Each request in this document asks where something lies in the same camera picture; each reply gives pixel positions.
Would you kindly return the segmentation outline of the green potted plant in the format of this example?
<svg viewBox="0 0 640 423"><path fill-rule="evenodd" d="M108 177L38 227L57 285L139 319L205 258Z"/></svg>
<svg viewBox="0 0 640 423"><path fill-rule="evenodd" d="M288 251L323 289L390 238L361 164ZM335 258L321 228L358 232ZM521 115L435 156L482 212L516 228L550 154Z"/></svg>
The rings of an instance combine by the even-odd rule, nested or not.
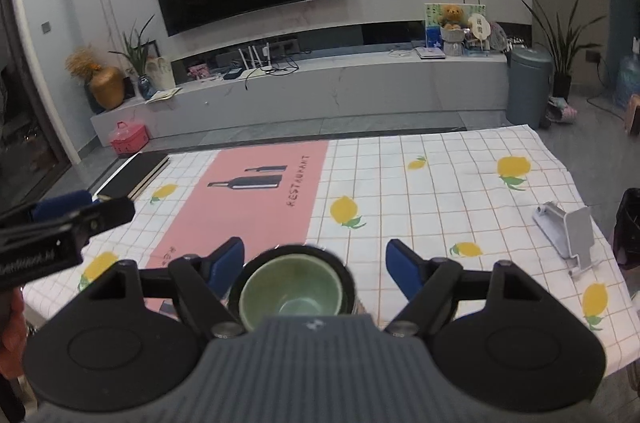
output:
<svg viewBox="0 0 640 423"><path fill-rule="evenodd" d="M117 56L121 56L128 61L129 65L134 70L134 74L137 75L138 89L145 100L151 99L154 94L156 94L156 89L153 86L148 73L146 73L150 44L143 38L143 34L152 22L152 19L154 19L154 16L150 16L140 30L133 26L129 33L122 33L122 44L124 45L124 50L111 50L111 53L117 54Z"/></svg>

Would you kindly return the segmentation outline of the teddy bear toy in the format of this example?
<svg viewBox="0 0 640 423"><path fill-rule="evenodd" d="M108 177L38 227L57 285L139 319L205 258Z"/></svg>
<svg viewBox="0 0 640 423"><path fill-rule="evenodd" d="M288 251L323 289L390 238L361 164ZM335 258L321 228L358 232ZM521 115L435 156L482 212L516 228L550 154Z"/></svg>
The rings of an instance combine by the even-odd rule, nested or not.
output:
<svg viewBox="0 0 640 423"><path fill-rule="evenodd" d="M441 5L438 22L445 30L458 30L462 27L465 14L458 5Z"/></svg>

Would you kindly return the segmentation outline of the black notebook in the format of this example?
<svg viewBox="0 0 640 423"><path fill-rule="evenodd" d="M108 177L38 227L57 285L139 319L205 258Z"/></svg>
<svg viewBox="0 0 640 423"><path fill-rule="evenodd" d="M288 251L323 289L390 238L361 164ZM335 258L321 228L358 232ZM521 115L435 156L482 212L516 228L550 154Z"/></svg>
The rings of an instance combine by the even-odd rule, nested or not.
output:
<svg viewBox="0 0 640 423"><path fill-rule="evenodd" d="M169 155L166 152L134 154L96 191L96 199L110 201L114 198L129 198L134 201L168 163Z"/></svg>

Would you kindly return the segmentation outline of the grey trash bin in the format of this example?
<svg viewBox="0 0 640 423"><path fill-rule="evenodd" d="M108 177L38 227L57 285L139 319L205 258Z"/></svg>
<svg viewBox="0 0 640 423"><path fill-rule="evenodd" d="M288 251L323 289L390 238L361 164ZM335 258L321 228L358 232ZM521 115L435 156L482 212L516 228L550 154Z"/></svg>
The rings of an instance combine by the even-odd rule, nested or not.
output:
<svg viewBox="0 0 640 423"><path fill-rule="evenodd" d="M537 129L544 117L552 75L548 52L514 47L508 54L506 119L514 125Z"/></svg>

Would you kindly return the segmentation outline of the green ceramic bowl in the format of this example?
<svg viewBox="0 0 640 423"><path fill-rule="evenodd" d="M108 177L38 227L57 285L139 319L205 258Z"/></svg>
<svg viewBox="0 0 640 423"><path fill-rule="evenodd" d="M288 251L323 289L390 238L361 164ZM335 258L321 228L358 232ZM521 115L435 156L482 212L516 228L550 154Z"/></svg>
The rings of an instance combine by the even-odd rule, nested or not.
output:
<svg viewBox="0 0 640 423"><path fill-rule="evenodd" d="M345 293L337 272L318 257L290 254L260 265L241 287L239 316L253 331L272 316L337 315Z"/></svg>

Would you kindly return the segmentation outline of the grey phone stand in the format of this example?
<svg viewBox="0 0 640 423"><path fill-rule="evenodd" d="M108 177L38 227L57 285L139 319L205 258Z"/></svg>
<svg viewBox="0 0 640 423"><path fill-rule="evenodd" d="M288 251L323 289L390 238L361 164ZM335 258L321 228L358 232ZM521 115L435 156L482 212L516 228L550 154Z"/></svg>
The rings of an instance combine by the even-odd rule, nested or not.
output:
<svg viewBox="0 0 640 423"><path fill-rule="evenodd" d="M587 206L565 212L558 204L546 202L536 207L533 220L567 262L568 273L572 277L582 275L599 264L591 257L594 236Z"/></svg>

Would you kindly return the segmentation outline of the long grey TV cabinet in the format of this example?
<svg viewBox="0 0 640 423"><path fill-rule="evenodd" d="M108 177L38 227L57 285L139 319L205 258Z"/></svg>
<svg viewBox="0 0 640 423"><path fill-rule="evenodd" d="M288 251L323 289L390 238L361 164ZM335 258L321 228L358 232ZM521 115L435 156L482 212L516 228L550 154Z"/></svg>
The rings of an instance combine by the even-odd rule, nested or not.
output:
<svg viewBox="0 0 640 423"><path fill-rule="evenodd" d="M120 123L142 124L154 138L267 123L361 115L506 109L508 65L502 54L422 60L371 52L299 62L294 72L249 71L237 79L186 83L174 97L131 99L95 115L103 146Z"/></svg>

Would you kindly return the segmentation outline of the blue steel bowl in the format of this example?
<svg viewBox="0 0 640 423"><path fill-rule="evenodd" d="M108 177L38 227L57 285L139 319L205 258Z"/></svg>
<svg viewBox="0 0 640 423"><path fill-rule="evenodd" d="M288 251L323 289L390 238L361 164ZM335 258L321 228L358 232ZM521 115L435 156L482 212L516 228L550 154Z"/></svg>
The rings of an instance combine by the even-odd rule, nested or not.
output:
<svg viewBox="0 0 640 423"><path fill-rule="evenodd" d="M281 245L249 261L233 283L228 309L247 331L267 317L356 313L355 280L340 258L313 245Z"/></svg>

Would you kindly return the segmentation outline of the white wifi router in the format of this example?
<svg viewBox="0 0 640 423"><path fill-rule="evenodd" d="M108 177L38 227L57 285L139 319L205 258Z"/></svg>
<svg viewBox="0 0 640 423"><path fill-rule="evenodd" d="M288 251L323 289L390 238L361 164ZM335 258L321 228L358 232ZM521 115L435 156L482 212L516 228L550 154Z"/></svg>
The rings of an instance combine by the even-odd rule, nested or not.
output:
<svg viewBox="0 0 640 423"><path fill-rule="evenodd" d="M238 53L244 68L243 77L262 76L273 71L269 44L261 47L248 45L244 48L239 48Z"/></svg>

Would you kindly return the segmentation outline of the large floor plant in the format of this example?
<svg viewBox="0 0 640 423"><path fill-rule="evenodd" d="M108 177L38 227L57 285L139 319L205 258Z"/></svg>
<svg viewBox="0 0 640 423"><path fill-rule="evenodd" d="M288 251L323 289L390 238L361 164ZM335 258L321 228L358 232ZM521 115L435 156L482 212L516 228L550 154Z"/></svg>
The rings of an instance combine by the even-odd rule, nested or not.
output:
<svg viewBox="0 0 640 423"><path fill-rule="evenodd" d="M577 22L576 14L579 1L575 0L564 22L557 12L554 19L544 10L539 0L533 0L531 4L522 4L529 11L534 22L539 26L544 35L544 46L548 49L552 59L552 96L568 99L570 87L573 83L573 68L579 53L600 47L598 42L584 42L582 35L589 27L602 22L605 14L595 16L586 22Z"/></svg>

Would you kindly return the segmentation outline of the golden vase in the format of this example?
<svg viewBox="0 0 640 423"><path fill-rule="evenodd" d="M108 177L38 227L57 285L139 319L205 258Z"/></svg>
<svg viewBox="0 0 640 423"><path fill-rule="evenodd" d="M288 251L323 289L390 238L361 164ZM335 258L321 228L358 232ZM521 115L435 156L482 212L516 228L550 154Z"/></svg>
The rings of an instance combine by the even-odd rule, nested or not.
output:
<svg viewBox="0 0 640 423"><path fill-rule="evenodd" d="M125 100L124 73L116 66L96 71L89 86L96 102L107 111L118 108Z"/></svg>

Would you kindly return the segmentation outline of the pink storage box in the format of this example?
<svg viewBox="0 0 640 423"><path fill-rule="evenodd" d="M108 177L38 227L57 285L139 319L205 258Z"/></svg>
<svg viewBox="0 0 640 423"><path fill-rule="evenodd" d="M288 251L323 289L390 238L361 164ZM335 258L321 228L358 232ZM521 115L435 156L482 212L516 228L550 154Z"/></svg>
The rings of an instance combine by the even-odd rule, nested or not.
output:
<svg viewBox="0 0 640 423"><path fill-rule="evenodd" d="M111 146L118 156L138 153L150 141L148 130L143 124L118 122L108 136Z"/></svg>

